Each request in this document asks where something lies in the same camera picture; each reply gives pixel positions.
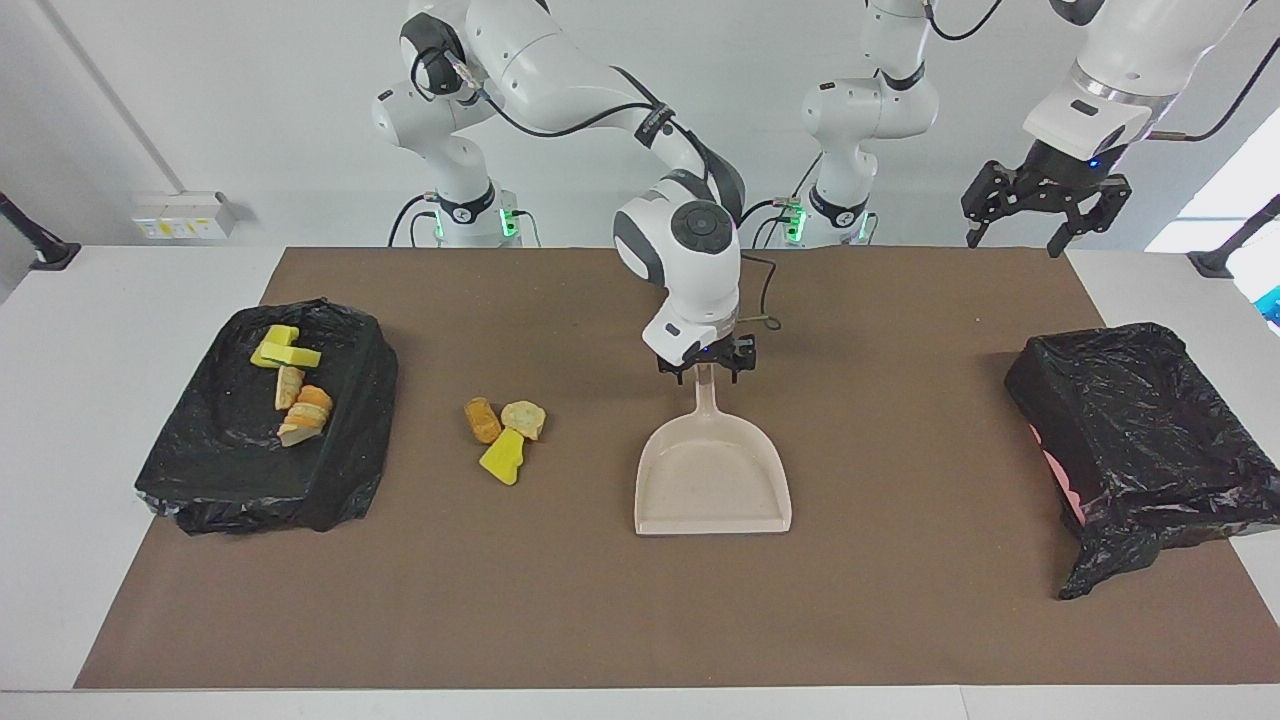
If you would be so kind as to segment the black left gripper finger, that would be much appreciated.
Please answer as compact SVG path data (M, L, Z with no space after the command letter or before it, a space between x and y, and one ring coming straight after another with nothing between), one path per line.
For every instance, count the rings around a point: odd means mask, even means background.
M989 225L996 220L1011 217L1016 211L1018 200L1014 193L1018 172L997 160L987 161L977 173L974 181L963 193L963 215L969 223L966 246L975 249L983 240Z
M1096 188L1051 186L1051 211L1062 213L1065 220L1048 241L1048 255L1060 258L1080 236L1108 231L1130 196L1132 187L1125 176L1108 176Z

